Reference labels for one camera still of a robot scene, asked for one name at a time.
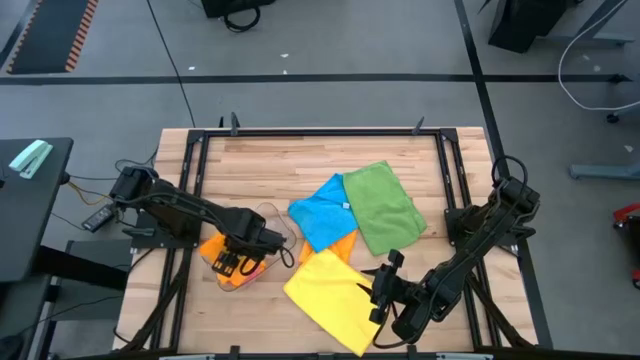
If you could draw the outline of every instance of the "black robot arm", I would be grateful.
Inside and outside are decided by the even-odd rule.
[[[392,348],[418,341],[430,320],[444,320],[455,307],[461,298],[465,282],[477,282],[475,277],[470,276],[473,268],[493,246],[508,235],[521,238],[535,233],[523,224],[535,216],[540,205],[539,194],[513,177],[500,179],[493,187],[494,190],[484,206],[469,206],[457,213],[445,213],[449,237],[457,243],[458,250],[451,259],[429,270],[419,282],[410,282],[396,275],[404,260],[404,256],[396,250],[389,253],[390,265],[364,272],[375,276],[373,287],[368,290],[371,302],[376,305],[376,309],[371,311],[371,321],[384,325],[394,302],[405,305],[391,325],[393,332],[402,341],[380,345],[374,339],[375,346]],[[475,282],[471,284],[472,288],[482,291]],[[483,302],[491,301],[488,296],[481,297]],[[495,304],[486,307],[499,313]],[[502,324],[505,334],[508,332],[512,335],[513,327],[506,322],[504,316],[502,319],[505,320]],[[517,332],[508,338],[521,345],[528,344],[519,338]]]
[[[244,269],[240,258],[260,263],[266,255],[274,255],[284,246],[286,239],[265,227],[260,214],[248,208],[222,207],[211,201],[184,192],[170,182],[158,178],[149,168],[126,167],[110,192],[116,206],[146,211],[161,230],[176,239],[190,233],[199,233],[200,222],[214,225],[225,235],[225,251],[213,264],[213,270],[225,276]]]

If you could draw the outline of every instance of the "gray floor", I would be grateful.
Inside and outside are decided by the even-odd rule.
[[[485,74],[556,73],[562,47],[536,43],[518,55],[488,46],[495,4],[477,14],[483,2],[465,0]],[[554,33],[575,33],[599,3],[587,0],[571,10]],[[182,75],[471,73],[450,0],[279,0],[264,9],[255,31],[241,35],[207,20],[187,0],[152,4]],[[0,4],[0,43],[25,5]],[[640,39],[638,13],[640,2],[630,1],[606,30]],[[640,43],[580,48],[567,58],[565,71],[638,73],[638,55]],[[76,71],[52,76],[171,75],[146,2],[109,0],[99,4]],[[636,84],[568,87],[594,105],[640,97]],[[473,83],[199,84],[185,90],[198,126],[216,126],[231,111],[243,126],[413,125],[421,116],[428,126],[485,124]],[[525,161],[531,186],[543,196],[530,247],[556,348],[640,353],[640,292],[629,281],[638,259],[611,228],[611,213],[637,201],[640,188],[634,182],[574,181],[567,174],[571,163],[640,161],[640,112],[610,125],[604,114],[575,106],[558,84],[491,83],[488,90],[506,152]],[[162,128],[191,124],[175,84],[3,86],[0,109],[0,138],[74,138],[68,170],[84,176],[115,175],[113,162],[146,159]],[[99,191],[111,185],[79,184]],[[54,211],[79,223],[93,209],[64,187]],[[113,227],[99,236],[118,234]],[[44,243],[63,248],[68,239],[96,238],[52,219]],[[53,348],[63,356],[104,353],[113,325],[65,324]]]

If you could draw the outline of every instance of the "orange object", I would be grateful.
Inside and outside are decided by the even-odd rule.
[[[205,259],[207,259],[207,261],[209,261],[210,264],[213,264],[218,258],[218,254],[220,254],[221,251],[225,250],[224,239],[225,239],[225,236],[220,233],[217,233],[216,235],[212,236],[211,239],[207,240],[204,244],[200,246],[200,249],[198,250],[200,252],[200,255],[202,255]],[[244,261],[244,256],[240,257],[240,264],[242,264],[243,261]],[[255,265],[255,262],[253,260],[249,260],[245,264],[245,269],[249,270],[254,265]],[[245,282],[252,280],[256,276],[258,276],[258,274],[264,271],[265,268],[266,268],[266,265],[263,261],[260,263],[260,265],[258,265],[258,268],[256,269],[256,271],[254,271],[248,276],[242,275],[240,273],[240,267],[236,268],[233,271],[233,274],[231,274],[231,277],[226,277],[222,274],[216,274],[216,275],[218,277],[218,281],[221,284],[231,283],[231,285],[238,287],[244,284]]]
[[[348,264],[357,236],[358,230],[354,230],[350,232],[349,235],[331,244],[331,246],[329,246],[329,250],[333,251],[333,253],[338,255],[342,261]],[[308,241],[305,241],[302,251],[300,252],[300,257],[298,257],[298,261],[300,261],[300,264],[302,265],[313,254],[315,254],[313,248],[309,245]]]

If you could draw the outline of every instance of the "white cable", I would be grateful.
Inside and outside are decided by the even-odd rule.
[[[580,34],[578,34],[578,36],[576,36],[575,39],[573,39],[569,43],[567,48],[564,50],[564,53],[562,53],[562,57],[560,57],[560,63],[558,64],[558,82],[560,83],[560,86],[562,87],[562,90],[564,90],[564,92],[566,92],[567,95],[569,95],[569,98],[571,98],[571,100],[573,100],[573,102],[576,103],[576,105],[580,106],[581,108],[583,108],[585,110],[591,110],[591,111],[620,111],[620,110],[624,110],[624,109],[628,109],[628,108],[640,105],[640,101],[637,101],[637,102],[634,102],[633,104],[628,104],[628,105],[615,107],[615,108],[585,106],[582,103],[580,103],[578,100],[576,100],[576,98],[574,98],[573,95],[571,95],[569,90],[567,90],[567,88],[564,86],[564,83],[562,82],[562,63],[564,62],[564,58],[567,55],[567,53],[569,52],[569,49],[571,49],[571,46],[573,46],[573,44],[576,41],[578,41],[582,36],[584,36],[584,34],[588,33],[594,27],[598,26],[601,22],[606,20],[611,14],[613,14],[616,10],[618,10],[626,1],[627,0],[620,0],[620,3],[618,3],[618,5],[616,5],[616,6],[614,6],[613,9],[611,9],[605,16],[602,17],[602,19],[596,21],[595,23],[593,23],[593,25],[589,26],[585,31],[583,31]]]

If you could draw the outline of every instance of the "wooden tabletop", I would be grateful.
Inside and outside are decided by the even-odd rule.
[[[188,131],[165,129],[158,148],[155,168],[175,185]],[[480,127],[458,128],[458,135],[472,201],[482,205],[491,192],[491,158],[484,131]],[[193,191],[198,147],[189,191]],[[462,207],[449,146],[447,159],[455,180],[456,203]],[[446,199],[433,137],[216,137],[209,144],[202,197],[220,205],[254,209],[265,202],[273,204],[298,236],[294,249],[297,258],[303,237],[287,217],[289,204],[312,195],[334,173],[354,171],[381,160],[392,167],[428,225],[415,244],[402,249],[406,259],[399,275],[416,281],[454,253],[444,223]],[[214,233],[213,226],[204,225],[201,241]],[[243,353],[348,352],[285,295],[282,287],[295,269],[274,265],[254,283],[229,293],[218,287],[215,274],[199,257],[195,253],[191,262],[180,353],[228,353],[231,345],[239,345]],[[155,306],[164,259],[165,250],[157,249],[129,276],[117,329],[124,338],[135,334]],[[386,255],[374,257],[362,238],[356,241],[349,262],[353,268],[371,269],[383,262]],[[496,304],[521,335],[535,343],[516,258],[494,249],[485,262]],[[488,344],[484,311],[477,306],[483,339]],[[168,344],[172,313],[170,309],[165,318],[163,345]],[[397,340],[388,326],[380,343]],[[445,321],[430,323],[416,345],[424,352],[472,350],[464,302],[460,301]],[[114,347],[121,346],[123,343],[116,339]],[[383,350],[373,346],[368,349],[379,351]]]

